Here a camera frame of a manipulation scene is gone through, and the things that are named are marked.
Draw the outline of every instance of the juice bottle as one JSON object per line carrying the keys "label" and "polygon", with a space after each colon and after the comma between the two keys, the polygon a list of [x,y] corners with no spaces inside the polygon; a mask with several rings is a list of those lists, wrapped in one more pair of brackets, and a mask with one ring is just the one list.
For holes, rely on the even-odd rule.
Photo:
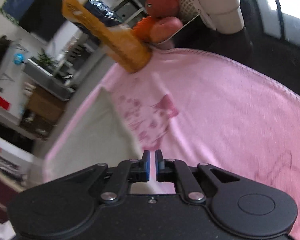
{"label": "juice bottle", "polygon": [[98,37],[107,54],[130,73],[143,68],[151,58],[150,49],[101,0],[63,0],[62,15]]}

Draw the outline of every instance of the black table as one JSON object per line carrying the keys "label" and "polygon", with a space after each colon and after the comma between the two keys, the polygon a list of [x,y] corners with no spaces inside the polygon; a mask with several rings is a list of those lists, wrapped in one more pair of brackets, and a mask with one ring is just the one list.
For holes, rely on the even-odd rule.
{"label": "black table", "polygon": [[[280,0],[271,1],[276,3],[275,9],[264,6],[266,0],[240,1],[245,22],[242,31],[222,35],[206,28],[198,17],[182,31],[176,47],[206,50],[229,57],[300,95],[300,18],[282,12]],[[274,32],[269,31],[271,24],[276,26]],[[293,32],[298,33],[296,40],[299,43],[291,37]]]}

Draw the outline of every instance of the silver screw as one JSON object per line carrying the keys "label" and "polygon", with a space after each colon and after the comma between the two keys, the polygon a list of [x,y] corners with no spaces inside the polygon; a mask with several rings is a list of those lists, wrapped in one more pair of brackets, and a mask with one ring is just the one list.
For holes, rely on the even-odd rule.
{"label": "silver screw", "polygon": [[117,194],[113,192],[104,192],[101,194],[103,200],[111,201],[117,198]]}
{"label": "silver screw", "polygon": [[152,197],[151,199],[148,200],[148,203],[149,204],[156,204],[157,200],[154,197]]}
{"label": "silver screw", "polygon": [[201,192],[194,191],[194,192],[190,192],[188,194],[188,197],[191,200],[202,200],[204,198],[204,194]]}

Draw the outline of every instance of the blue round object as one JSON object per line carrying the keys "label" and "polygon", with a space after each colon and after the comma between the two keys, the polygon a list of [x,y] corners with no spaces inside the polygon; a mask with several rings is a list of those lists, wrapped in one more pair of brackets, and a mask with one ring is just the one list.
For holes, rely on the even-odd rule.
{"label": "blue round object", "polygon": [[16,65],[21,65],[23,63],[24,56],[21,53],[16,53],[13,56],[13,63]]}

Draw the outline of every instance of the pink towel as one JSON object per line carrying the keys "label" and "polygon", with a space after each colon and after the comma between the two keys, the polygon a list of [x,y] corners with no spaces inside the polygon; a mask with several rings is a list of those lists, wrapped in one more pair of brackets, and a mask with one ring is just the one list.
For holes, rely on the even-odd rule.
{"label": "pink towel", "polygon": [[154,51],[135,74],[115,64],[87,97],[49,156],[98,95],[112,94],[144,149],[188,165],[208,162],[290,194],[300,240],[300,96],[228,58],[191,49]]}

